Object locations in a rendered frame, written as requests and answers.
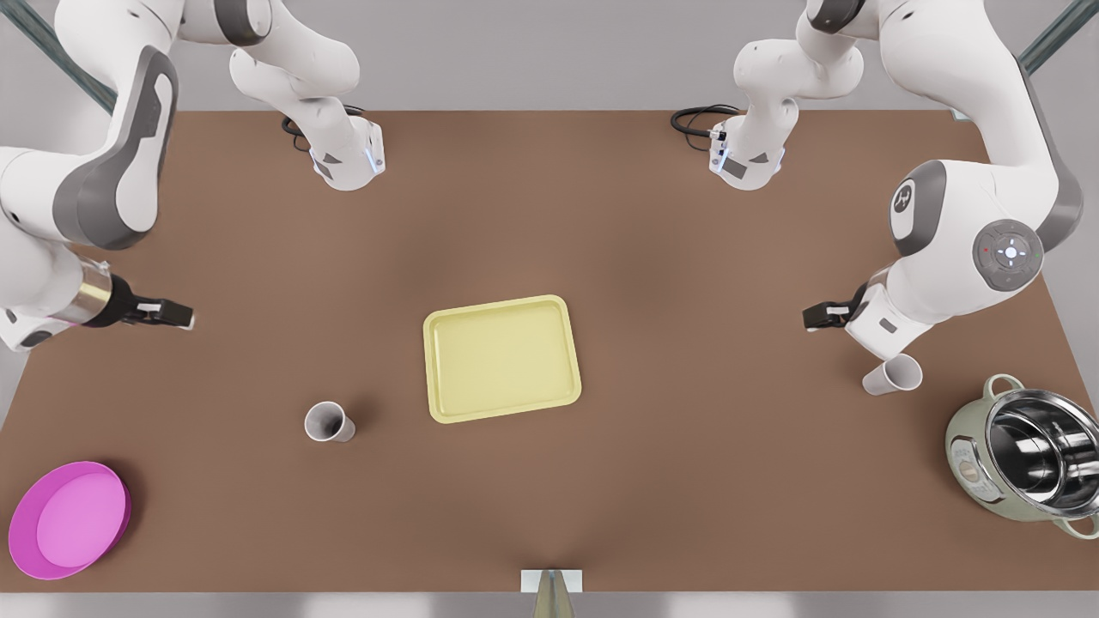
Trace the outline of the white IKEA cup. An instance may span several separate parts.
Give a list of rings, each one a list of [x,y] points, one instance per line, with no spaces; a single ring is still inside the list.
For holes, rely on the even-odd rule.
[[[882,396],[890,391],[913,391],[923,377],[923,369],[914,357],[899,354],[868,372],[862,379],[862,386],[872,396]]]
[[[306,434],[317,442],[345,443],[355,430],[355,423],[338,402],[315,402],[306,413]]]

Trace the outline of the yellow rectangular tray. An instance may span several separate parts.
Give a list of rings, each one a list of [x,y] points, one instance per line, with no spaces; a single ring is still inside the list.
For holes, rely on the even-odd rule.
[[[556,294],[459,306],[422,325],[428,410],[442,424],[577,402],[580,362]]]

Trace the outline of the pink round bowl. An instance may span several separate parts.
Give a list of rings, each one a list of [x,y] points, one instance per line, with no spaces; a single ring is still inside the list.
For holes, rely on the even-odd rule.
[[[32,580],[65,580],[90,567],[124,536],[132,497],[114,470],[67,463],[42,476],[16,503],[8,543]]]

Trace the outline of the pale green steel pot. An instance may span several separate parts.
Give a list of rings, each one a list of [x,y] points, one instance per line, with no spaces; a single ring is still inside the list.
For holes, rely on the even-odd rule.
[[[1079,404],[996,374],[951,417],[944,449],[950,473],[989,512],[1099,540],[1099,420]]]

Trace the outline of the silver frame post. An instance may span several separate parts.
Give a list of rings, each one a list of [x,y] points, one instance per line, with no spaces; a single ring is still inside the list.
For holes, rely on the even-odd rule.
[[[519,591],[535,595],[532,618],[576,618],[570,594],[582,592],[582,571],[522,570]]]
[[[0,13],[3,13],[25,38],[30,38],[38,49],[43,51],[84,93],[89,95],[95,103],[106,110],[107,114],[113,114],[116,93],[107,87],[106,82],[99,82],[98,79],[85,71],[68,55],[68,52],[62,47],[54,27],[44,16],[38,14],[35,8],[27,3],[27,0],[0,0]]]
[[[1028,75],[1036,73],[1056,51],[1059,51],[1069,38],[1074,38],[1097,15],[1099,15],[1099,0],[1072,0],[1021,52],[1019,63],[1022,70]]]

